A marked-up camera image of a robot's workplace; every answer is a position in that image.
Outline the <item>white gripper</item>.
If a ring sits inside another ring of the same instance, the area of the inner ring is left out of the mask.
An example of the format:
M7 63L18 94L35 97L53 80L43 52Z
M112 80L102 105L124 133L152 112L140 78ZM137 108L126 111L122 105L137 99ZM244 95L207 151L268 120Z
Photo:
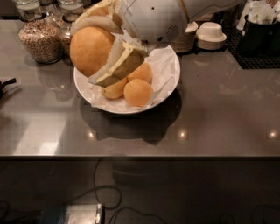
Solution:
M117 35L105 65L88 78L90 83L105 88L124 79L144 63L149 52L141 41L146 44L170 44L197 18L230 9L243 1L101 0L72 23L70 34L73 36L90 26L123 34L124 25L133 38L126 40L123 35Z

